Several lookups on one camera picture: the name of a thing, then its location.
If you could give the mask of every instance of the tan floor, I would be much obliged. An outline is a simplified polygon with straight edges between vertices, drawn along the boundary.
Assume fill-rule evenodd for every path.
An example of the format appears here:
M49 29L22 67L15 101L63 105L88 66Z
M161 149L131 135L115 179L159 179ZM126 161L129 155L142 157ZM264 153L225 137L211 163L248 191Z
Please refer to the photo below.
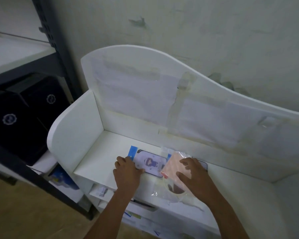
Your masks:
M0 239L81 239L94 221L37 187L0 180ZM117 238L156 237L122 224Z

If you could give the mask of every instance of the metal shelving rack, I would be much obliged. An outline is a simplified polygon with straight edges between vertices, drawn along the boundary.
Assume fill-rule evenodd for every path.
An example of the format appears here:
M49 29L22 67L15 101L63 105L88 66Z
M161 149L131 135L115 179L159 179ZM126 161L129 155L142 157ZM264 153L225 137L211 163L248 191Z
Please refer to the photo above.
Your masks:
M83 92L79 80L74 70L73 62L64 38L60 32L59 25L56 22L55 14L52 11L49 0L32 0L36 11L40 17L42 27L38 27L48 37L50 45L56 52L42 58L36 59L22 66L13 68L0 73L0 85L30 73L44 73L53 76L64 77L74 100L80 97ZM34 185L43 189L71 208L75 209L89 220L92 220L96 209L92 205L89 211L83 209L53 185L51 185L42 176L34 172L31 168L19 159L16 155L9 153L0 146L0 164L17 173L21 177L30 181Z

